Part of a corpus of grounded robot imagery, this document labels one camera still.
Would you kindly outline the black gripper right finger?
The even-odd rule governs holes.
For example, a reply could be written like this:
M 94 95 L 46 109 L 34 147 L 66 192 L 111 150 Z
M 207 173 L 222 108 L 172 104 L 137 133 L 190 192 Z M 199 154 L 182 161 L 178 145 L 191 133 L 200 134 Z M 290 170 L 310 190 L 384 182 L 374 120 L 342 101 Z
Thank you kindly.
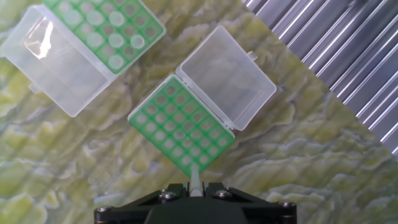
M 216 211 L 225 223 L 297 224 L 297 206 L 293 202 L 268 202 L 221 182 L 204 183 L 206 198 L 221 202 Z

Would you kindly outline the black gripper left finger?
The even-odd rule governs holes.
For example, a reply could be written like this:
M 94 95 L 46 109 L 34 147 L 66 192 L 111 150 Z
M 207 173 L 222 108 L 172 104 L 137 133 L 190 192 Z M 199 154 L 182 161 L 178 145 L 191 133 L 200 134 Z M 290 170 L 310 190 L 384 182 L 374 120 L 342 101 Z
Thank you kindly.
M 94 223 L 144 224 L 149 212 L 158 205 L 188 197 L 189 184 L 169 184 L 121 207 L 102 205 L 94 210 Z

